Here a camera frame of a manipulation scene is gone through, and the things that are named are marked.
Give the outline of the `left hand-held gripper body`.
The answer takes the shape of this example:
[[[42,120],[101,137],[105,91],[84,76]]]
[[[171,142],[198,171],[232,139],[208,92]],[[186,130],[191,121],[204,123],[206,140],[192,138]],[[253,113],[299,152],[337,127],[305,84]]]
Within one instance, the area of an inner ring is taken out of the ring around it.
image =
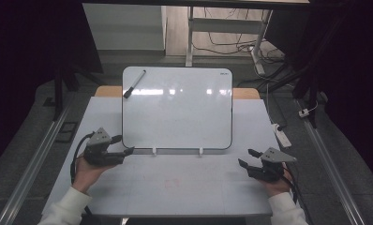
[[[111,166],[122,164],[125,154],[109,153],[108,147],[111,145],[112,136],[100,127],[87,142],[83,151],[85,160],[94,166]]]

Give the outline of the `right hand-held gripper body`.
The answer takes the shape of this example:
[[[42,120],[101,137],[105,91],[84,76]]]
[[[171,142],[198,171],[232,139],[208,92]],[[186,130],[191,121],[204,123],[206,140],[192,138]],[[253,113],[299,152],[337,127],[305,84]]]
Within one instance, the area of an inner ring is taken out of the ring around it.
[[[276,182],[283,176],[284,162],[295,162],[297,160],[296,157],[283,153],[273,147],[269,147],[265,152],[262,153],[261,157],[257,158],[261,160],[262,166],[250,166],[247,174],[249,177],[268,183]]]

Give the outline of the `white dry-erase board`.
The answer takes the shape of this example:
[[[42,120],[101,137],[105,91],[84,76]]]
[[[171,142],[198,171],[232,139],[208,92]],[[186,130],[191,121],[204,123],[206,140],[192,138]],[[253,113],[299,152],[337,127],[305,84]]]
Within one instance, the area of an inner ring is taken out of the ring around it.
[[[127,67],[123,144],[157,149],[226,149],[232,143],[232,73],[226,68]]]

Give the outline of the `person's right hand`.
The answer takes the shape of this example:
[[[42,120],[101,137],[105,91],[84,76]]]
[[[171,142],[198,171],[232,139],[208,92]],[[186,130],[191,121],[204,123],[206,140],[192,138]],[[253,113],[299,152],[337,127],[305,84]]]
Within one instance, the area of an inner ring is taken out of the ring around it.
[[[269,197],[273,197],[284,192],[289,192],[291,190],[290,185],[284,180],[278,180],[273,183],[260,181],[260,183],[264,186]]]

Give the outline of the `person's left hand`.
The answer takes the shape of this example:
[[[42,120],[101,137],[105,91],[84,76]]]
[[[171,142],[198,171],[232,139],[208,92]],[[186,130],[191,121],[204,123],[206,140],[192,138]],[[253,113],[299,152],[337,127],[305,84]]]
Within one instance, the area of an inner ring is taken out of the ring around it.
[[[111,166],[98,167],[90,165],[84,156],[77,157],[76,174],[72,187],[81,193],[86,194],[88,189],[98,180],[98,178],[107,170],[112,169]]]

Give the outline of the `white power strip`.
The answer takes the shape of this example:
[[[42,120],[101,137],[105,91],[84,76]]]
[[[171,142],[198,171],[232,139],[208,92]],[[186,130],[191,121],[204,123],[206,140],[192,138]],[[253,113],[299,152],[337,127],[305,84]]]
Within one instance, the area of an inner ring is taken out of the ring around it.
[[[286,134],[282,130],[280,130],[280,125],[272,124],[272,128],[277,140],[280,142],[280,145],[284,148],[291,147],[291,142],[286,136]]]

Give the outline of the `black floor plate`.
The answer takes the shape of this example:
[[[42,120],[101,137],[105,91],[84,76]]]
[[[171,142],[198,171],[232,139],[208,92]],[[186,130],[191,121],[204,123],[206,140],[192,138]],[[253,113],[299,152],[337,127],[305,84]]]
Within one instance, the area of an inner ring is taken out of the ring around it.
[[[56,143],[71,143],[78,128],[77,122],[65,122],[57,133]]]

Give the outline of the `black and white marker pen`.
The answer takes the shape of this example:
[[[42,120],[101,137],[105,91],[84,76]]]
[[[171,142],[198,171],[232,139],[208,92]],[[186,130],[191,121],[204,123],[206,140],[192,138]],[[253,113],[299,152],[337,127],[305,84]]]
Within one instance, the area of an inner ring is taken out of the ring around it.
[[[132,95],[133,90],[138,85],[138,83],[141,81],[143,76],[146,74],[146,70],[144,69],[141,74],[138,76],[138,78],[134,81],[134,83],[126,90],[126,92],[123,94],[123,98],[129,98]]]

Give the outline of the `black metal stand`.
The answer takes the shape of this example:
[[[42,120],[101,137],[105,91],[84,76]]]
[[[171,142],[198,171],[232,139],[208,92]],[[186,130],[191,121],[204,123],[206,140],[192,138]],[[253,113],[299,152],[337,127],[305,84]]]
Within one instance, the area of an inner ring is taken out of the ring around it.
[[[76,78],[77,74],[90,80],[98,85],[105,85],[101,79],[96,77],[94,73],[102,73],[103,68],[100,62],[93,65],[92,68],[87,66],[80,66],[71,61],[63,61],[59,64],[54,76],[54,107],[55,113],[53,121],[57,121],[61,113],[65,110],[63,103],[63,85],[66,86],[70,92],[77,92],[80,88],[80,83]]]
[[[292,95],[296,99],[303,98],[308,94],[308,115],[306,118],[313,128],[317,127],[315,110],[318,107],[317,94],[318,94],[318,75],[315,67],[307,64],[304,68],[299,70],[301,75],[300,80],[294,87]]]

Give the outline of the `white cabinet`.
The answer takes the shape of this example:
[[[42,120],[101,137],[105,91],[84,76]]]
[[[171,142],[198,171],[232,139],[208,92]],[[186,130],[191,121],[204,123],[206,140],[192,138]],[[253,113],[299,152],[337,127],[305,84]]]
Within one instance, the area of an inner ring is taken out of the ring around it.
[[[82,6],[99,50],[165,50],[165,7],[91,3]]]

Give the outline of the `aluminium floor rail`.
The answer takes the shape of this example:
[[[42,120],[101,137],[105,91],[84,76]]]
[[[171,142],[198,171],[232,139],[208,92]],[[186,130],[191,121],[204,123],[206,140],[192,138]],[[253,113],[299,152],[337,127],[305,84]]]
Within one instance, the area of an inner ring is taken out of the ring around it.
[[[32,159],[28,163],[22,177],[4,206],[0,214],[0,225],[12,225],[16,216],[20,212],[22,204],[33,186],[46,156],[52,148],[55,137],[68,115],[70,104],[71,102],[67,102],[63,110],[58,114],[57,119],[51,123],[49,130],[46,132],[43,140],[37,148],[37,151],[32,156]]]
[[[350,224],[367,225],[356,201],[353,199],[349,188],[342,178],[338,167],[333,161],[322,136],[320,135],[318,130],[312,126],[311,122],[306,117],[299,117],[299,119],[303,122],[308,136],[313,142],[314,148],[319,156],[319,159],[321,160],[321,164],[328,174],[328,177],[335,189],[336,195],[338,196],[344,208]]]

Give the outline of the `grey metal desk frame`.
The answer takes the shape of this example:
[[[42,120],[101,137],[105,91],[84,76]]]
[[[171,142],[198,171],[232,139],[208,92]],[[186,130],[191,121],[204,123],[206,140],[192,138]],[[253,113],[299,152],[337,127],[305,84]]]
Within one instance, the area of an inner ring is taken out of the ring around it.
[[[266,32],[271,14],[271,10],[264,9],[262,11],[262,19],[260,21],[195,18],[194,7],[188,7],[186,66],[191,67],[193,62],[192,40],[194,32],[250,34],[257,36],[254,46],[248,49],[254,68],[257,70],[258,75],[264,75],[265,71],[259,58],[259,50],[264,39],[264,34]]]

